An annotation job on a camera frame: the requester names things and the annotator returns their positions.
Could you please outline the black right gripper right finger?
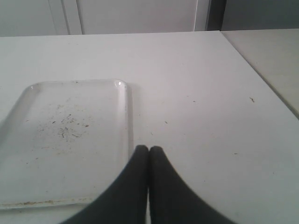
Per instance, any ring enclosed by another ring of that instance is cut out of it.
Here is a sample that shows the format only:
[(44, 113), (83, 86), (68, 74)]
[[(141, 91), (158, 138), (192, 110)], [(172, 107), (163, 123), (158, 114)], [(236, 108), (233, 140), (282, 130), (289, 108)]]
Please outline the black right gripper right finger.
[(153, 224), (233, 223), (188, 187), (158, 146), (149, 151), (149, 210)]

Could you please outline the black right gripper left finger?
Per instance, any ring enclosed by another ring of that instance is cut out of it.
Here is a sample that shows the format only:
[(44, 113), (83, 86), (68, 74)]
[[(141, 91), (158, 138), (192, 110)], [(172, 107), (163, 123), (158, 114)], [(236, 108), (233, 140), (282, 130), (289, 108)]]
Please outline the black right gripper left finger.
[(149, 150), (136, 146), (125, 168), (91, 204), (64, 224), (144, 224), (148, 194)]

